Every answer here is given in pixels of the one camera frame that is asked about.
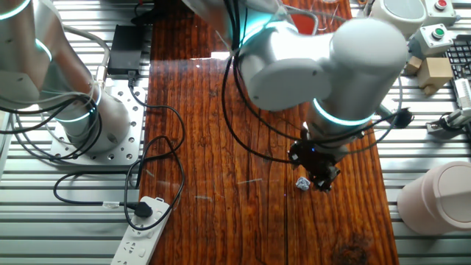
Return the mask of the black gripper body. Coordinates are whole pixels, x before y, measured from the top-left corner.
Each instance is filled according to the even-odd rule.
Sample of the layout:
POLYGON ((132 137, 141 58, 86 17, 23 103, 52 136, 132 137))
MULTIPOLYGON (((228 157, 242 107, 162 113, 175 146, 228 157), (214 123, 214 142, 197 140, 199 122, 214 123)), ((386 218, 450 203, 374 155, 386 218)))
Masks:
POLYGON ((301 139, 301 164, 310 173, 326 173, 330 166, 335 166, 348 153, 345 145, 325 147, 308 143, 310 135, 307 130, 301 131, 301 139))

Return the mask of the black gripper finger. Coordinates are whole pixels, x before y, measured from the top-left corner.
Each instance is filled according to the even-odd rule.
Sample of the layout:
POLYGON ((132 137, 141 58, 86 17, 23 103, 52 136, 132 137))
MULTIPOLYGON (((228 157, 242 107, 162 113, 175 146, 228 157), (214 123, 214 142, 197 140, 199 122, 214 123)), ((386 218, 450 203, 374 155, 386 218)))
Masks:
POLYGON ((327 166, 314 173, 311 181, 314 184, 314 188, 318 191, 329 192, 332 188, 333 181, 340 173, 341 170, 336 166, 327 166))
POLYGON ((307 141, 295 141, 288 151, 288 157, 305 169, 312 169, 313 145, 307 141))

